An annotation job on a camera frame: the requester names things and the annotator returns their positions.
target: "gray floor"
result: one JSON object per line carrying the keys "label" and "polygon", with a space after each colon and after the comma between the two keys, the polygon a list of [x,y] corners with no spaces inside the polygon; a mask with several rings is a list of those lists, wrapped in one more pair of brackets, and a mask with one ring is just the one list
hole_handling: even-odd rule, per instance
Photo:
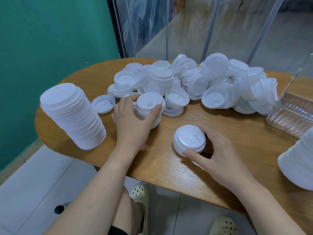
{"label": "gray floor", "polygon": [[[169,60],[178,54],[200,63],[212,10],[185,9],[169,24]],[[219,13],[207,56],[223,53],[229,59],[246,61],[267,14]],[[294,74],[304,59],[313,53],[313,13],[278,13],[264,37],[251,66]],[[165,60],[165,31],[150,41],[140,58]],[[313,77],[313,58],[304,76]]]}
{"label": "gray floor", "polygon": [[[54,208],[73,201],[95,175],[93,166],[43,146],[0,187],[0,234],[42,234],[57,218]],[[124,185],[130,191],[138,183],[127,177]],[[242,214],[145,184],[150,193],[150,235],[207,235],[221,215],[235,221],[240,235],[255,234]]]}

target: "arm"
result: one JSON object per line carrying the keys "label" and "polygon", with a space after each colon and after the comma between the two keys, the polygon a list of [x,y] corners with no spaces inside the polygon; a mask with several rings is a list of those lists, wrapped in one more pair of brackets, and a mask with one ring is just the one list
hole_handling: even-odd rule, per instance
{"label": "arm", "polygon": [[258,183],[238,156],[232,142],[205,126],[199,126],[212,141],[214,153],[207,159],[185,150],[183,154],[201,166],[214,180],[232,191],[247,210],[259,235],[305,235],[272,194]]}
{"label": "arm", "polygon": [[114,106],[117,144],[107,162],[83,192],[64,210],[45,235],[103,235],[114,220],[127,170],[146,142],[162,105],[155,106],[143,121],[133,113],[133,101],[140,95],[122,98]]}

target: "black shorts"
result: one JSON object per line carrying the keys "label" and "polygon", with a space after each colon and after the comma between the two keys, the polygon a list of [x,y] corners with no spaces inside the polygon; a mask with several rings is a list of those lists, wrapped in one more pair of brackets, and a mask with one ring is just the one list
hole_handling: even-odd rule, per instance
{"label": "black shorts", "polygon": [[108,235],[128,235],[122,229],[118,227],[111,226]]}

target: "table top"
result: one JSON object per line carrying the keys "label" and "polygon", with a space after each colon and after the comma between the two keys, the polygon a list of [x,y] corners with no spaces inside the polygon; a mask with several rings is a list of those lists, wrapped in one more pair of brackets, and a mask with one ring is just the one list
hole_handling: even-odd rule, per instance
{"label": "table top", "polygon": [[[107,94],[107,88],[114,83],[114,75],[126,64],[138,62],[152,64],[153,59],[116,59],[98,63],[69,75],[60,83],[70,82],[79,86],[92,101]],[[268,77],[278,80],[280,94],[292,75],[266,72]],[[298,81],[299,89],[311,93],[306,79]],[[111,113],[100,114],[107,131],[104,142],[95,149],[81,150],[40,108],[35,117],[35,128],[39,138],[50,149],[78,160],[103,166],[116,144],[116,127]],[[170,118],[162,115],[161,123],[151,130],[147,148],[140,151],[127,175],[182,194],[186,194],[228,209],[246,213],[245,208],[233,193],[215,182],[209,174],[194,165],[189,159],[177,154],[172,140],[175,131],[186,124],[208,125],[226,137],[236,146],[239,155],[256,178],[277,199],[280,205],[306,231],[313,234],[313,192],[292,184],[280,172],[277,158],[297,141],[273,126],[268,125],[265,116],[258,113],[243,115],[233,109],[208,109],[201,101],[190,101],[182,115]],[[212,153],[210,146],[205,150]]]}

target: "green wall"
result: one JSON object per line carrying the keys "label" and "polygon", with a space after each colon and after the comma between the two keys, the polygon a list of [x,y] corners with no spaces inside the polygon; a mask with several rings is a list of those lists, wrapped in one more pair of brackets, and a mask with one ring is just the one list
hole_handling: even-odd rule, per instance
{"label": "green wall", "polygon": [[39,97],[119,58],[106,0],[0,0],[0,170],[36,138]]}

